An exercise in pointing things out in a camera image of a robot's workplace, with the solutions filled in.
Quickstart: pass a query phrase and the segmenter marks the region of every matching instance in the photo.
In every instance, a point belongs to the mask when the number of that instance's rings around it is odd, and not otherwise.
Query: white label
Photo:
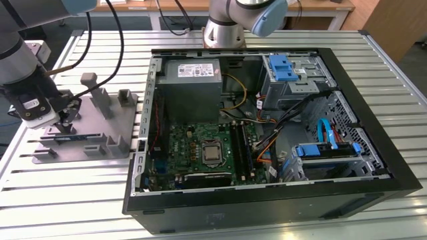
[[[129,9],[129,10],[146,10],[146,7],[142,7],[142,6],[129,6],[128,9]]]
[[[276,169],[275,169],[272,166],[269,166],[268,172],[269,172],[269,174],[271,174],[273,177],[277,176],[277,171],[276,171]]]
[[[177,77],[212,77],[213,76],[213,64],[181,64],[177,66]]]
[[[305,74],[305,70],[303,68],[301,69],[293,69],[293,73]]]
[[[28,102],[24,102],[21,105],[24,106],[25,109],[32,109],[40,105],[40,102],[37,99],[33,99]]]
[[[263,101],[256,100],[256,108],[257,108],[259,110],[263,109]]]

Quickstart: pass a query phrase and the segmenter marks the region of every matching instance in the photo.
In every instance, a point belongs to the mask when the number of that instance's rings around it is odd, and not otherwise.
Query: white table
[[[201,32],[176,37],[166,31],[126,31],[124,37],[122,68],[105,88],[110,93],[130,89],[142,97],[150,49],[201,48]],[[69,39],[56,68],[78,59],[86,39],[86,34]],[[424,189],[345,219],[186,233],[180,239],[427,239],[427,100],[371,37],[356,31],[279,31],[267,38],[247,33],[245,44],[249,48],[323,47],[333,50]],[[80,85],[82,72],[97,73],[100,79],[108,76],[117,63],[118,50],[117,32],[94,31],[85,60],[76,69],[54,77],[58,88],[74,93],[85,89]],[[0,161],[0,239],[150,237],[133,218],[121,214],[129,160],[34,165],[29,154],[41,134],[42,130],[21,126]],[[136,139],[130,148],[136,148]]]

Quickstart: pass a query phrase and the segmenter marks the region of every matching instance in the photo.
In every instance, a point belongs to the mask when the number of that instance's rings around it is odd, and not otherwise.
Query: wooden table
[[[182,13],[176,6],[174,0],[158,0],[162,15],[165,17],[181,16]],[[341,3],[333,3],[329,0],[300,0],[301,2],[301,16],[303,17],[332,17],[328,30],[340,30],[348,13],[355,9],[351,0],[343,0]],[[180,4],[186,10],[189,16],[208,16],[209,15],[209,0],[180,0]],[[149,17],[152,30],[161,30],[160,27],[160,13],[154,0],[132,1],[126,4],[113,6],[118,16],[144,16]],[[96,7],[90,13],[93,17],[112,16],[108,6]],[[288,6],[287,17],[296,17],[299,14],[299,4],[295,3]]]

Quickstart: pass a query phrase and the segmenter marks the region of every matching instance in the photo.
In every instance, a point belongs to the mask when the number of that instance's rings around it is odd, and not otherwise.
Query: aluminum slotted table
[[[144,96],[150,49],[201,48],[201,32],[176,37],[166,31],[126,31],[122,67],[105,85],[109,93],[130,89]],[[88,35],[73,36],[56,68],[73,63]],[[205,239],[427,239],[427,100],[369,36],[356,31],[277,31],[267,38],[245,34],[253,47],[331,48],[424,189],[388,200],[355,216],[185,233],[157,238]],[[92,47],[78,67],[54,76],[60,89],[80,92],[81,73],[104,79],[117,63],[116,31],[93,32]],[[138,127],[133,126],[134,136]],[[0,239],[137,239],[152,237],[121,214],[129,159],[33,164],[29,154],[42,129],[21,125],[0,161]]]

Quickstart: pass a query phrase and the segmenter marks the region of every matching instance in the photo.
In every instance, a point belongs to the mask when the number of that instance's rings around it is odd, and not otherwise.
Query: orange wire
[[[273,142],[276,141],[277,137],[279,137],[279,136],[276,136],[276,137],[271,140],[271,142],[268,143],[267,147],[264,148],[264,150],[261,151],[260,155],[259,155],[257,158],[256,158],[256,162],[261,159],[263,154],[265,153],[267,149],[269,148],[269,146],[271,146],[271,145],[273,144]]]
[[[256,120],[260,121],[260,122],[267,122],[267,120],[263,120],[263,119],[261,119],[261,116],[260,116],[260,115],[261,115],[261,110],[257,110]],[[273,118],[271,118],[269,121],[273,122],[273,123],[277,122]]]
[[[261,163],[271,163],[272,161],[271,160],[268,160],[268,159],[260,159],[260,160],[257,160],[259,162],[261,162]]]

